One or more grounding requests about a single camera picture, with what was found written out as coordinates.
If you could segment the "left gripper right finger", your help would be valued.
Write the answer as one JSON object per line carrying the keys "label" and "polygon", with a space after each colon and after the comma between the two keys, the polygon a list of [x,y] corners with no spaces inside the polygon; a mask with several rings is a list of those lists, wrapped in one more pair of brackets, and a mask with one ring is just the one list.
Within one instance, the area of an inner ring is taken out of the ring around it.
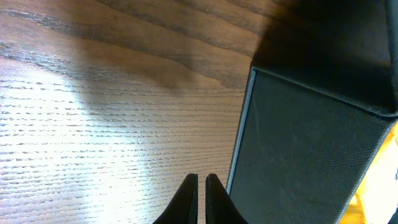
{"label": "left gripper right finger", "polygon": [[248,224],[238,212],[216,174],[206,178],[206,224]]}

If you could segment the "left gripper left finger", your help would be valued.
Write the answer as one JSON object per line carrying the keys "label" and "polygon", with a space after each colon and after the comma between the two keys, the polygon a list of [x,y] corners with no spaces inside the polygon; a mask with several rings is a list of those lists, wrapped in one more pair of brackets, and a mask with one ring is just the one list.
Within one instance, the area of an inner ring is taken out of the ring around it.
{"label": "left gripper left finger", "polygon": [[198,175],[188,174],[153,224],[197,224],[197,221]]}

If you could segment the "dark green box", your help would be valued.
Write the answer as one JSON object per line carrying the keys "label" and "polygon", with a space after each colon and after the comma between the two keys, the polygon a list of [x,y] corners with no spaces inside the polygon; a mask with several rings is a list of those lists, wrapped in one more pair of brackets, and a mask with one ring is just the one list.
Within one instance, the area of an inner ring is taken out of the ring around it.
{"label": "dark green box", "polygon": [[279,1],[227,191],[249,223],[337,223],[397,122],[397,2]]}

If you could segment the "yellow snack bag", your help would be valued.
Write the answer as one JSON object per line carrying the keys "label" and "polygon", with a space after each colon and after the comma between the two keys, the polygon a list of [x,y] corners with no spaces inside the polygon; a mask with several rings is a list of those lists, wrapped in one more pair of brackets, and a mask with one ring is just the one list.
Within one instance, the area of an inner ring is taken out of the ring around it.
{"label": "yellow snack bag", "polygon": [[390,130],[340,223],[391,223],[397,209],[397,125]]}

